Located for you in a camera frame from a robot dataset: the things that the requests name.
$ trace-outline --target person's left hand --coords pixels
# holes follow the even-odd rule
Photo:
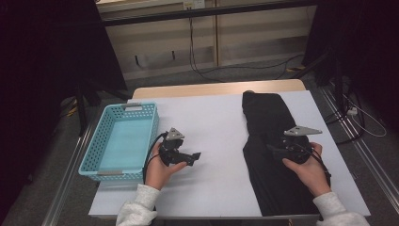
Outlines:
[[[162,162],[161,157],[158,155],[160,145],[161,143],[158,142],[152,149],[152,156],[155,156],[155,158],[150,162],[147,168],[145,181],[146,186],[151,186],[158,190],[161,190],[162,187],[167,184],[170,176],[173,173],[187,166],[186,162],[181,162],[179,164],[167,167],[164,162]]]

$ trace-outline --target white sleeve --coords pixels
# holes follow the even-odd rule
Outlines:
[[[347,211],[334,192],[316,197],[313,202],[324,219],[323,221],[317,221],[316,225],[318,226],[369,225],[364,216]]]
[[[156,211],[152,211],[160,191],[144,185],[138,185],[136,199],[126,202],[120,209],[117,218],[117,226],[150,225],[156,217]]]

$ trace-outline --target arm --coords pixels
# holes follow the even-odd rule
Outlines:
[[[322,146],[317,143],[312,143],[311,145],[314,151],[321,156]],[[282,162],[287,168],[296,173],[315,197],[313,202],[324,219],[324,221],[318,221],[317,225],[369,225],[364,216],[348,212],[345,209],[337,195],[328,186],[322,166],[313,157],[310,157],[308,161],[301,165],[285,158],[282,159]]]
[[[138,185],[136,199],[133,202],[126,202],[121,207],[117,218],[118,226],[150,225],[157,214],[152,210],[162,187],[173,173],[186,166],[185,162],[170,167],[165,166],[158,155],[159,145],[158,143],[152,149],[152,156],[155,158],[148,166],[145,185]]]

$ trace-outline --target table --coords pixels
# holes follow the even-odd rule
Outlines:
[[[170,100],[173,100],[173,102],[176,101],[179,110],[182,111],[185,111],[187,108],[193,109],[193,107],[199,104],[206,113],[209,113],[210,109],[212,109],[212,111],[215,110],[217,113],[213,116],[213,118],[215,118],[214,120],[222,123],[221,121],[224,120],[223,118],[227,116],[220,117],[220,112],[223,111],[217,111],[217,109],[215,109],[217,105],[212,105],[211,102],[214,99],[219,99],[223,101],[222,107],[227,108],[230,105],[229,103],[237,105],[237,94],[241,94],[246,90],[253,90],[255,92],[282,91],[280,95],[289,106],[290,111],[296,111],[295,114],[293,114],[296,123],[305,123],[305,125],[311,124],[310,127],[314,128],[314,126],[316,126],[316,128],[324,131],[322,136],[310,137],[310,140],[323,143],[328,150],[331,150],[330,153],[325,153],[324,157],[333,175],[332,189],[339,194],[349,210],[360,212],[366,216],[370,215],[328,129],[325,125],[323,127],[323,125],[319,123],[321,116],[315,103],[311,101],[312,98],[310,94],[305,91],[305,87],[299,80],[143,88],[135,92],[134,99],[136,101],[156,100],[156,103],[159,104],[158,112],[162,112],[161,115],[165,117],[164,121],[168,121],[168,119],[172,119],[173,117],[178,117],[179,121],[183,121],[180,126],[187,125],[187,119],[184,119],[184,113],[176,111],[170,114],[170,112],[166,112],[165,107],[167,105],[165,105],[165,103],[168,103]],[[297,110],[301,109],[304,102],[309,104],[306,105],[309,111],[297,113]],[[304,114],[311,114],[311,120],[306,120],[305,118],[307,117]],[[317,118],[317,114],[319,114],[318,117],[320,119],[313,121],[313,118]],[[239,119],[240,117],[242,118],[241,115],[242,113],[238,112],[238,114],[235,114],[235,116],[229,120],[240,121],[237,126],[243,127],[245,124],[243,125],[243,121]],[[190,115],[193,119],[195,119],[196,116],[198,115]],[[165,129],[163,126],[165,127],[165,125],[160,123],[161,130]],[[195,128],[193,128],[193,126],[185,126],[185,132],[187,132],[187,134],[181,131],[187,137],[184,142],[184,147],[188,151],[197,149],[199,147],[198,141],[195,139],[188,139],[189,137],[204,136],[202,132],[206,131],[206,129],[220,134],[223,133],[223,129],[220,130],[220,128],[223,127],[224,126],[220,125],[212,127],[212,125],[206,124],[204,121],[197,123]],[[201,144],[204,148],[204,154],[201,156],[201,159],[196,162],[193,168],[184,169],[183,174],[176,176],[177,179],[174,181],[172,180],[163,189],[163,194],[165,195],[161,196],[156,204],[159,218],[265,218],[260,214],[247,174],[241,170],[246,168],[245,164],[243,164],[244,160],[240,157],[242,155],[239,150],[242,149],[242,142],[245,142],[247,138],[246,131],[243,129],[232,131],[234,131],[234,133],[229,133],[227,136],[231,137],[231,140],[227,140],[229,142],[221,142],[222,145],[220,145],[220,142],[216,142],[217,139],[213,139],[213,136],[206,137],[206,140],[211,144]],[[229,151],[234,149],[234,147],[239,147],[238,149],[236,148],[239,152],[231,151],[231,153],[228,153],[228,161],[221,161],[220,164],[217,164],[218,159],[222,159],[227,153],[213,152],[209,154],[207,152],[209,152],[209,150],[223,150],[223,147],[225,147],[225,150]],[[221,179],[224,180],[222,184],[218,183]],[[89,214],[98,218],[114,218],[124,201],[134,198],[136,184],[137,182],[101,182]],[[183,204],[177,202],[178,200],[184,200]],[[242,207],[242,209],[239,209],[237,208],[238,205],[244,206],[245,208]],[[286,216],[286,218],[301,217],[304,216]]]

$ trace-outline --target gray floor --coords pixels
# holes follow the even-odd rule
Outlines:
[[[265,67],[282,62],[283,60],[275,60],[268,62],[248,63],[249,67]],[[300,57],[289,62],[288,67],[298,66]],[[271,69],[222,69],[211,73],[205,73],[212,79],[219,79],[225,82],[237,81],[255,81],[255,80],[272,80],[280,76],[284,71],[284,65]],[[289,78],[292,74],[285,73],[282,78]],[[323,116],[332,113],[327,105],[324,94],[320,88],[314,85],[313,74],[307,75],[302,79],[308,90],[311,91],[315,102]],[[153,87],[153,86],[170,86],[184,84],[200,84],[214,83],[214,80],[204,79],[194,72],[175,73],[161,75],[152,78],[136,79],[128,82],[128,91],[125,93],[131,95],[136,88]],[[105,105],[119,102],[112,96],[100,93],[103,97],[102,106],[87,106],[88,117],[92,118],[95,112],[101,111]],[[363,109],[376,117],[376,112],[368,105],[366,100],[361,99]],[[366,118],[367,129],[374,133],[380,134],[381,129],[374,121]],[[343,128],[339,123],[333,123],[329,127],[330,133],[338,142],[348,139]],[[23,188],[20,197],[11,207],[3,225],[41,225],[44,221],[46,213],[52,203],[57,192],[58,185],[61,183],[64,171],[69,165],[72,151],[78,141],[79,120],[77,115],[71,117],[61,117],[58,127],[56,128],[53,140],[47,153],[42,159],[37,171],[33,174],[33,183]],[[399,139],[398,133],[388,129],[388,134],[384,137],[374,137],[367,133],[362,139],[368,145],[381,167],[388,173],[395,185],[399,183],[399,170],[397,163],[399,162]],[[360,193],[366,201],[371,216],[368,221],[371,225],[399,225],[399,215],[392,207],[390,200],[387,198],[381,186],[375,180],[359,152],[355,149],[353,143],[339,145],[340,152],[350,169],[357,176],[355,180],[359,187]],[[62,211],[59,212],[57,225],[115,225],[114,220],[99,220],[88,216],[88,210],[91,205],[92,198],[96,191],[96,183],[86,177],[81,177],[75,172],[73,174],[71,187],[68,193],[68,199],[63,203]],[[315,219],[294,220],[294,225],[314,225]],[[277,222],[271,221],[240,221],[240,220],[223,220],[213,221],[213,225],[278,225]],[[210,225],[208,221],[158,221],[157,225]]]

